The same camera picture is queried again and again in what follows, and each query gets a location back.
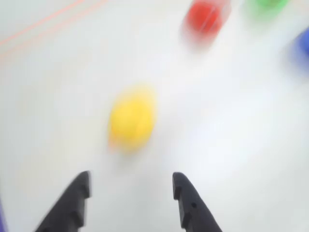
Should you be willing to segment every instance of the orange line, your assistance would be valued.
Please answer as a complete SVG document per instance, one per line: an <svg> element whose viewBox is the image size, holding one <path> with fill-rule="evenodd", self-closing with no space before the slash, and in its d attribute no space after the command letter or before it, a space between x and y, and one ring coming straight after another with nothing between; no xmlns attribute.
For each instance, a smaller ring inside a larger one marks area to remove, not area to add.
<svg viewBox="0 0 309 232"><path fill-rule="evenodd" d="M91 5L90 7L88 7L86 10L82 11L79 14L74 15L73 17L69 18L68 20L61 22L59 24L57 24L56 26L54 26L53 28L42 32L41 34L35 36L34 38L31 38L30 40L25 41L24 43L12 48L11 50L4 52L2 54L0 54L0 61L5 58L6 56L10 55L11 53L13 53L16 50L21 50L23 48L25 48L27 45L31 44L34 41L37 41L41 38L43 38L44 36L51 34L53 32L56 32L58 30L60 30L62 27L69 25L73 22L75 22L76 20L82 18L83 16L88 15L90 12L94 11L95 9L97 9L100 5L102 5L103 3L105 3L107 0L101 0L98 3L95 3L93 5Z"/></svg>
<svg viewBox="0 0 309 232"><path fill-rule="evenodd" d="M50 19L52 19L52 18L62 14L63 12L69 10L70 8L72 8L72 7L82 3L83 1L84 0L77 0L76 2L72 3L71 5L66 6L65 8L63 8L63 9L61 9L61 10L59 10L59 11L53 13L53 14L51 14L50 16L47 16L46 18L44 18L44 19L42 19L42 20L40 20L40 21L38 21L38 22L36 22L36 23L26 27L25 29L21 30L20 32L18 32L16 34L14 34L14 35L12 35L12 36L10 36L10 37L0 41L0 46L3 45L6 42L8 42L8 41L18 37L18 36L26 33L27 31L30 31L30 30L34 29L35 27L37 27L39 25L42 25L43 23L47 22L48 20L50 20Z"/></svg>

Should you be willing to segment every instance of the white background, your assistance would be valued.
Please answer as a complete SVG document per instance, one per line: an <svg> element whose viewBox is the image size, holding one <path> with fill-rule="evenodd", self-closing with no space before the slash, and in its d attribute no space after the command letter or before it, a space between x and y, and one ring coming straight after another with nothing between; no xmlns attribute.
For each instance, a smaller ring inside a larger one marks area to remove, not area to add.
<svg viewBox="0 0 309 232"><path fill-rule="evenodd" d="M0 41L73 0L1 3ZM0 43L0 196L10 232L33 231L90 170L83 232L180 232L184 172L224 232L309 231L309 70L295 38L309 8L232 13L209 49L181 36L190 0L80 0ZM151 86L148 145L107 148L114 99Z"/></svg>

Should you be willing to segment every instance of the blue object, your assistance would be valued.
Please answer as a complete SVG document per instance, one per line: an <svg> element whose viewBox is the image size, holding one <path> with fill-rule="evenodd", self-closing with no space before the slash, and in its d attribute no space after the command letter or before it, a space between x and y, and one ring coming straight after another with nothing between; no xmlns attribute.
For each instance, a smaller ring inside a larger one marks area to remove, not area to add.
<svg viewBox="0 0 309 232"><path fill-rule="evenodd" d="M309 56L309 28L300 35L300 47Z"/></svg>

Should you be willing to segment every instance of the purple object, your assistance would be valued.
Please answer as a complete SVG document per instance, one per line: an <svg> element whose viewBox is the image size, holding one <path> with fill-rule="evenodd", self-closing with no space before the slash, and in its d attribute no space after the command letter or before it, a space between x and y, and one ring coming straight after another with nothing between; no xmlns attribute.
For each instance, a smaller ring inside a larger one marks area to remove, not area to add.
<svg viewBox="0 0 309 232"><path fill-rule="evenodd" d="M0 204L0 232L5 232L4 215Z"/></svg>

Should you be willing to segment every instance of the yellow ball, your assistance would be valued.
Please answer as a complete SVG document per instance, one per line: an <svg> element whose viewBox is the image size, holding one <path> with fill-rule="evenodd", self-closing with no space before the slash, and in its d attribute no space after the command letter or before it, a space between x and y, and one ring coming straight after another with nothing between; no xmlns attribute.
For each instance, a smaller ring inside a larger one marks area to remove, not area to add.
<svg viewBox="0 0 309 232"><path fill-rule="evenodd" d="M148 90L137 90L116 101L110 117L110 142L125 150L143 146L155 124L154 98Z"/></svg>

